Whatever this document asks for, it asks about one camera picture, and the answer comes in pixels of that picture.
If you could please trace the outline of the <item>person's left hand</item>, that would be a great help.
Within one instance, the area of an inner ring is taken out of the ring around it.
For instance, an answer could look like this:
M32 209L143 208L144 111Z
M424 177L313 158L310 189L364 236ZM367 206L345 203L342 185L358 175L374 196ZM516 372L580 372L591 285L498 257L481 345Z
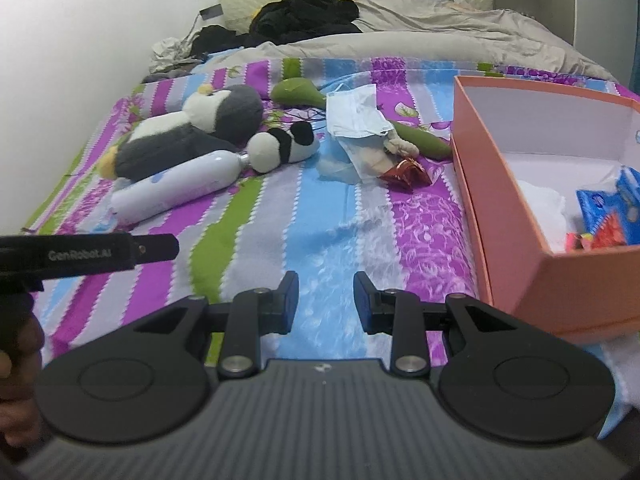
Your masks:
M14 358L1 349L1 434L11 448L26 448L40 437L34 383L42 367L43 330L32 313L18 322Z

